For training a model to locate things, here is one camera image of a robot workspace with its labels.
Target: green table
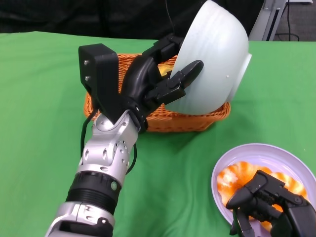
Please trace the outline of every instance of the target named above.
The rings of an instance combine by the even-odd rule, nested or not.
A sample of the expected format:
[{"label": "green table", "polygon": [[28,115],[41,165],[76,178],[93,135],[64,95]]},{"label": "green table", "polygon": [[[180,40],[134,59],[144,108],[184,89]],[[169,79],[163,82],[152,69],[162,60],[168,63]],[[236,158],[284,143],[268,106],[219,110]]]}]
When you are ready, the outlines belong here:
[{"label": "green table", "polygon": [[[0,35],[0,237],[44,236],[73,181],[85,119],[78,47],[138,53],[153,42]],[[241,144],[279,146],[316,173],[316,43],[251,42],[250,53],[228,119],[203,133],[139,137],[114,236],[228,237],[210,178],[221,155]]]}]

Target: orange basket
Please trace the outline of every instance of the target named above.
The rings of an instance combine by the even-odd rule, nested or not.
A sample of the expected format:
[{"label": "orange basket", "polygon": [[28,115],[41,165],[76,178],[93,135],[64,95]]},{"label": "orange basket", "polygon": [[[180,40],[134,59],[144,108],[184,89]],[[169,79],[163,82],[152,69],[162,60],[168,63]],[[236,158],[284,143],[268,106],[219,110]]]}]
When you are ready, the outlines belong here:
[{"label": "orange basket", "polygon": [[[119,91],[122,86],[124,75],[132,63],[134,58],[138,54],[119,54]],[[170,60],[159,65],[159,67],[173,66],[175,63],[176,57],[171,58]],[[85,96],[85,102],[83,107],[83,113],[86,116],[89,116],[93,111],[91,97],[88,93]],[[212,123],[223,120],[228,117],[231,111],[231,105],[228,102],[225,102],[219,109],[211,113],[193,116],[193,115],[184,115],[176,112],[168,111],[164,108],[164,105],[161,105],[156,111],[151,113],[147,117],[148,121],[148,131],[151,132],[192,132],[192,131],[204,131]]]}]

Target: cable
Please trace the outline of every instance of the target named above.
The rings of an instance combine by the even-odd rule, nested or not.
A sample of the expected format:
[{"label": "cable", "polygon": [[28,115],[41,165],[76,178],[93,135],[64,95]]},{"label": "cable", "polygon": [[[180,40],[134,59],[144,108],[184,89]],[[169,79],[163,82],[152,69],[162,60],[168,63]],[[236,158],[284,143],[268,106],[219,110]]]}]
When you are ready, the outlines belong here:
[{"label": "cable", "polygon": [[[279,38],[280,41],[283,41],[283,40],[281,40],[280,36],[287,36],[287,35],[288,35],[288,33],[280,33],[280,34],[276,33],[276,36]],[[295,36],[297,38],[297,41],[300,41],[300,37],[298,35],[293,34],[293,33],[291,33],[291,35]]]},{"label": "cable", "polygon": [[288,41],[291,41],[290,0],[287,0],[287,25],[288,25]]},{"label": "cable", "polygon": [[295,36],[295,37],[297,38],[297,41],[300,41],[300,37],[299,37],[298,35],[291,33],[290,18],[289,18],[289,16],[290,16],[290,0],[287,0],[287,3],[286,3],[286,5],[285,5],[285,7],[284,7],[284,9],[283,9],[283,12],[282,12],[281,17],[283,16],[283,14],[284,14],[286,8],[287,8],[288,33],[276,33],[276,36],[278,37],[278,39],[279,39],[280,41],[283,41],[283,40],[280,38],[280,36],[288,36],[288,40],[289,40],[289,41],[291,41],[291,36]]},{"label": "cable", "polygon": [[136,159],[137,159],[137,147],[136,147],[136,144],[134,144],[134,159],[133,159],[133,162],[132,164],[130,165],[130,167],[128,168],[126,174],[128,174],[134,167],[135,163],[136,163]]},{"label": "cable", "polygon": [[175,29],[174,29],[174,25],[173,25],[172,19],[171,19],[170,14],[169,14],[168,5],[167,5],[167,0],[165,0],[165,4],[166,4],[166,10],[167,10],[168,18],[169,18],[170,24],[171,24],[171,26],[172,26],[172,31],[173,31],[174,34],[176,34],[176,31],[175,31]]},{"label": "cable", "polygon": [[82,157],[82,154],[83,154],[84,139],[85,139],[85,134],[87,132],[87,126],[89,122],[91,121],[91,119],[96,115],[97,112],[98,112],[98,108],[95,108],[82,125],[81,138],[80,138],[80,157]]},{"label": "cable", "polygon": [[282,12],[281,17],[283,16],[283,14],[284,14],[284,12],[285,12],[285,10],[286,10],[286,8],[287,8],[287,5],[288,5],[288,3],[285,4],[285,7],[284,7],[284,9],[283,9],[283,12]]}]

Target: plate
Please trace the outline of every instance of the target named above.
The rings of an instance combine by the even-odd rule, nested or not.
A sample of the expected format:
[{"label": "plate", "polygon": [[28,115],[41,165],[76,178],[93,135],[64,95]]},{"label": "plate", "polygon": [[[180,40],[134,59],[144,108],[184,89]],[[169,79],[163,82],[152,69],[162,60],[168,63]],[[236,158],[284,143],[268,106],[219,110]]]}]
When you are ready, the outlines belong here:
[{"label": "plate", "polygon": [[[316,208],[316,178],[300,159],[290,152],[275,146],[256,143],[245,144],[226,152],[216,163],[211,178],[211,188],[215,203],[230,224],[233,222],[233,214],[222,204],[221,196],[217,189],[217,176],[221,170],[238,161],[265,166],[272,172],[283,172],[300,181],[307,191],[311,204]],[[256,236],[271,237],[270,233],[260,225],[259,221],[250,221],[250,223]]]}]

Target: screw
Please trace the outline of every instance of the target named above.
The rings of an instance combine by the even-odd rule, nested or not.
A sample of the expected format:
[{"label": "screw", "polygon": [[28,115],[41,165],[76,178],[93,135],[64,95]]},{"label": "screw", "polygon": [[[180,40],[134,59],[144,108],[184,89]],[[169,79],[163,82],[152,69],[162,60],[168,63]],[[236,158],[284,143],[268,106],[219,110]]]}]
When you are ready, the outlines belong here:
[{"label": "screw", "polygon": [[301,203],[301,202],[302,202],[302,200],[301,200],[300,197],[296,197],[296,198],[294,199],[294,201],[295,201],[296,203]]},{"label": "screw", "polygon": [[117,188],[118,188],[118,184],[117,184],[115,181],[113,181],[113,182],[111,183],[111,189],[112,189],[113,191],[115,191]]}]

